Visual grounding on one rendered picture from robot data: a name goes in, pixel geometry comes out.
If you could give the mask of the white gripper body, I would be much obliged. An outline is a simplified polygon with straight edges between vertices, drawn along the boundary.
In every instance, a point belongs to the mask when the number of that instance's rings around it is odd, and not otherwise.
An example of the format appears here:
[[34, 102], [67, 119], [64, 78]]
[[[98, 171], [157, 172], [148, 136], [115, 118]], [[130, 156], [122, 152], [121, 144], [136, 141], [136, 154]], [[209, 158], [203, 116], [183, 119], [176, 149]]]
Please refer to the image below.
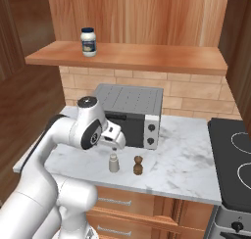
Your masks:
[[99, 143], [111, 148], [122, 150], [126, 145], [126, 138], [121, 131], [119, 133], [103, 132], [99, 139]]

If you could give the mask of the tall wooden cabinet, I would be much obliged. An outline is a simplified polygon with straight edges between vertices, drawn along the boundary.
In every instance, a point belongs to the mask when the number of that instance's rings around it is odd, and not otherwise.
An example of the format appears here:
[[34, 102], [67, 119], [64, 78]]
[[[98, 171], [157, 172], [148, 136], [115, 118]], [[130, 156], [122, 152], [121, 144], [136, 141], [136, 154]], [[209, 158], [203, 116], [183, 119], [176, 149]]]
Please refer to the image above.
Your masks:
[[0, 0], [0, 203], [17, 186], [15, 162], [65, 106], [59, 69], [25, 62], [54, 40], [47, 0]]

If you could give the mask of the wooden open cabinet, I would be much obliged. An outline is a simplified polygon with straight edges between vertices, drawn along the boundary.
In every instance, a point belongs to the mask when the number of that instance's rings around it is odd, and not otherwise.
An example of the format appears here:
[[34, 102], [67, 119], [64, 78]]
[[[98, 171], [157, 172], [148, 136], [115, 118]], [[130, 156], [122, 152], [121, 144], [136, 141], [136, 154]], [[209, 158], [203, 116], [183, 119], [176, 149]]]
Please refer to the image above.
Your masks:
[[[230, 0], [48, 1], [56, 40], [29, 64], [226, 74], [219, 42]], [[83, 27], [94, 28], [94, 57], [82, 54]]]

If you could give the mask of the white salt shaker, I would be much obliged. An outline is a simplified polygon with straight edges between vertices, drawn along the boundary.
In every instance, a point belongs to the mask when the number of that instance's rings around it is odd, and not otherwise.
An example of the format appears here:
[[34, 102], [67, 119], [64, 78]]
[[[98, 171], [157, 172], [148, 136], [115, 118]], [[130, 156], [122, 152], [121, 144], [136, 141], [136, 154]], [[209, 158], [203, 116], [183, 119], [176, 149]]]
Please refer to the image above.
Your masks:
[[118, 156], [115, 153], [113, 153], [110, 155], [110, 159], [109, 159], [109, 171], [118, 172], [119, 169], [120, 169], [120, 165], [119, 165]]

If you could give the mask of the brown pepper mill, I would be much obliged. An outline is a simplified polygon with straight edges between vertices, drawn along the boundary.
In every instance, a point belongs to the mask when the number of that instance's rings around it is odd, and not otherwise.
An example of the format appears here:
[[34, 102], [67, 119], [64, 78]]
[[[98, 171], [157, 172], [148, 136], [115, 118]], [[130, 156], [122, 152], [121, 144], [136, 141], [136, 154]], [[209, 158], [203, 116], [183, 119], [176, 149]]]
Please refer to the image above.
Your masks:
[[140, 175], [143, 172], [143, 166], [142, 161], [143, 158], [141, 156], [135, 156], [134, 157], [135, 165], [133, 167], [133, 173], [136, 175]]

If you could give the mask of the grey toaster oven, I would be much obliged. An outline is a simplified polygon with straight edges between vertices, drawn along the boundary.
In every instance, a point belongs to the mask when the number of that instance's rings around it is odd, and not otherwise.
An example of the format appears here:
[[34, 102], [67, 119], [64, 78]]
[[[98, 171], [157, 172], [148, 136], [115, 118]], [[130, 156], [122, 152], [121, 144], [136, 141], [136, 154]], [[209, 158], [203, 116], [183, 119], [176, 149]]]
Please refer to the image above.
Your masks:
[[100, 83], [93, 92], [106, 118], [122, 128], [128, 147], [158, 147], [163, 89]]

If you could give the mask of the wooden drawer front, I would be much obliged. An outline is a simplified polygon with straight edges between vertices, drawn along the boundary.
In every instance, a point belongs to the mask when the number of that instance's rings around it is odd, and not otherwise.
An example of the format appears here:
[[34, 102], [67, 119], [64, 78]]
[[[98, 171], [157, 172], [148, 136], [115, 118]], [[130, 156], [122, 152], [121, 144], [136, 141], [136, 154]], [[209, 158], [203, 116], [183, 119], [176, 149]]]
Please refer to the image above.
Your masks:
[[[129, 221], [122, 221], [115, 218], [101, 217], [97, 215], [88, 215], [88, 222], [97, 231], [99, 235], [115, 237], [118, 239], [151, 239], [151, 228], [146, 225], [136, 224]], [[110, 228], [123, 232], [130, 232], [131, 236], [117, 235], [114, 233], [103, 232], [97, 229], [100, 225], [104, 228]]]
[[107, 187], [97, 187], [99, 208], [136, 215], [153, 215], [154, 196]]

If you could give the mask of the white mayonnaise jar blue lid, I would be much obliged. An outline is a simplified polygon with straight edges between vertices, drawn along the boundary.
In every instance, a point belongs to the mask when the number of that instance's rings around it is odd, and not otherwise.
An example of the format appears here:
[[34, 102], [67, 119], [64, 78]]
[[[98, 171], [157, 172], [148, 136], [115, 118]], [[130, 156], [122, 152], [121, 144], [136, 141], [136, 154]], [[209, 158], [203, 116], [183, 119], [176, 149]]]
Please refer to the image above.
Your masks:
[[96, 35], [93, 27], [83, 27], [80, 35], [82, 54], [85, 57], [96, 55]]

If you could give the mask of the black stove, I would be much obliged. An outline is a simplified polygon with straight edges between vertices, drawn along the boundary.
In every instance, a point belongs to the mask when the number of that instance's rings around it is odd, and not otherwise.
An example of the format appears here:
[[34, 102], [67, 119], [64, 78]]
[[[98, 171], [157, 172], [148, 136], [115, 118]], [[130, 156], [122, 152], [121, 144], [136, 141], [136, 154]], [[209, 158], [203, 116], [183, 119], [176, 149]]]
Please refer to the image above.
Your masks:
[[[203, 239], [251, 239], [251, 138], [244, 122], [208, 122], [222, 203], [214, 206]], [[240, 221], [238, 233], [231, 228]]]

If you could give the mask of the black stove knob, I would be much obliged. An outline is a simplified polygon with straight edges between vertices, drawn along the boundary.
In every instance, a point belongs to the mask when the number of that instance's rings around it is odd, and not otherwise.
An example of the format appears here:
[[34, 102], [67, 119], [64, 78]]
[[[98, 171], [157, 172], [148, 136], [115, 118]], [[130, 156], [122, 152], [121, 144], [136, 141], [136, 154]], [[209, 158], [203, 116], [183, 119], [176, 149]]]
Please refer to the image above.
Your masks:
[[244, 228], [244, 226], [240, 221], [234, 221], [231, 224], [231, 228], [234, 229], [236, 233], [238, 233], [240, 230]]

